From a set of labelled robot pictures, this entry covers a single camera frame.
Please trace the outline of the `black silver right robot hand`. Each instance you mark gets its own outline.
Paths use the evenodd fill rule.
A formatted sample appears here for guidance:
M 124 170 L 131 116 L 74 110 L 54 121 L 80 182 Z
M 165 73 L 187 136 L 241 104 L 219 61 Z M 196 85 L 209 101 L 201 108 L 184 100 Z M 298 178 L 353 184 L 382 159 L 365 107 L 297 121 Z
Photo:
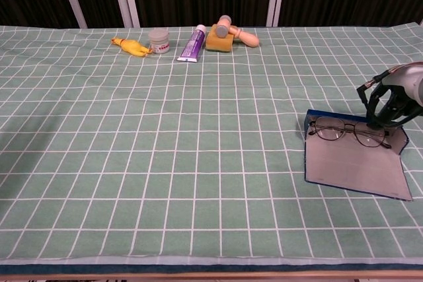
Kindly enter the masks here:
M 394 66 L 357 89 L 372 129 L 394 128 L 422 115 L 422 62 Z

